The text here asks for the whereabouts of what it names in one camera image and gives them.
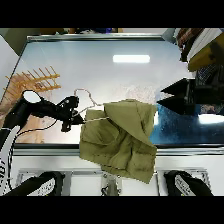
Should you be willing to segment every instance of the white circular joint cover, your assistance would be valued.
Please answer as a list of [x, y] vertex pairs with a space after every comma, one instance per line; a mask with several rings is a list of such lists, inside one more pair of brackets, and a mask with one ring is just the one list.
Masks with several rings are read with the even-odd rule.
[[40, 96], [33, 90], [26, 90], [23, 92], [24, 99], [29, 103], [38, 103], [41, 101]]

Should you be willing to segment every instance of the green fabric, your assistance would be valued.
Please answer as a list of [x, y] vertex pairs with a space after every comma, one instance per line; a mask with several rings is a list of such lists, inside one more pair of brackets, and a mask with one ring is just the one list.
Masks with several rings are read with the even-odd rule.
[[149, 141], [156, 107], [137, 100], [104, 104], [104, 111], [88, 110], [82, 126], [80, 157], [101, 164], [111, 174], [149, 183], [157, 148]]

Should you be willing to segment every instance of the black cable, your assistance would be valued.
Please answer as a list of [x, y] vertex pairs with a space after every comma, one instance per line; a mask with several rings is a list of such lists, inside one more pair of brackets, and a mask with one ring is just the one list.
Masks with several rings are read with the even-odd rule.
[[10, 183], [10, 172], [11, 172], [11, 163], [12, 163], [12, 155], [13, 155], [13, 148], [14, 148], [14, 145], [15, 145], [15, 142], [16, 142], [16, 139], [20, 136], [20, 135], [23, 135], [27, 132], [31, 132], [31, 131], [43, 131], [43, 130], [46, 130], [48, 128], [51, 128], [52, 126], [54, 126], [56, 124], [58, 120], [55, 120], [53, 124], [49, 125], [48, 127], [46, 128], [36, 128], [36, 129], [31, 129], [31, 130], [27, 130], [27, 131], [23, 131], [21, 133], [19, 133], [18, 135], [15, 136], [13, 142], [12, 142], [12, 145], [11, 145], [11, 148], [10, 148], [10, 151], [9, 151], [9, 157], [8, 157], [8, 186], [9, 186], [9, 189], [12, 190], [12, 186], [11, 186], [11, 183]]

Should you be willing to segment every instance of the reflective surface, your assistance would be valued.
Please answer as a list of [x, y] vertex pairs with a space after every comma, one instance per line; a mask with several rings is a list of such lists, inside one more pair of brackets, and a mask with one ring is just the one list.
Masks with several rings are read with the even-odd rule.
[[[114, 55], [148, 55], [146, 63], [116, 63]], [[62, 87], [52, 91], [51, 101], [59, 103], [86, 88], [99, 103], [134, 98], [156, 104], [160, 90], [183, 77], [192, 78], [185, 63], [179, 61], [177, 46], [165, 41], [60, 41], [28, 43], [16, 72], [53, 66]], [[78, 92], [78, 110], [90, 106], [86, 93]], [[61, 132], [61, 122], [44, 131], [45, 143], [79, 143], [80, 126]], [[158, 105], [154, 131], [155, 144], [224, 143], [224, 125], [201, 124], [198, 117], [180, 116]]]

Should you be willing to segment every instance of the robotic arm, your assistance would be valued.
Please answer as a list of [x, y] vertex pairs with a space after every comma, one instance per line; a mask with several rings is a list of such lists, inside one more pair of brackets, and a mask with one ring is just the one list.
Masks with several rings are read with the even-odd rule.
[[79, 99], [76, 96], [66, 97], [55, 105], [40, 97], [32, 90], [26, 90], [21, 98], [6, 116], [0, 130], [0, 195], [3, 195], [7, 174], [10, 149], [17, 133], [26, 125], [30, 115], [43, 118], [44, 116], [63, 121], [62, 132], [71, 130], [71, 125], [84, 124], [82, 117], [75, 108]]

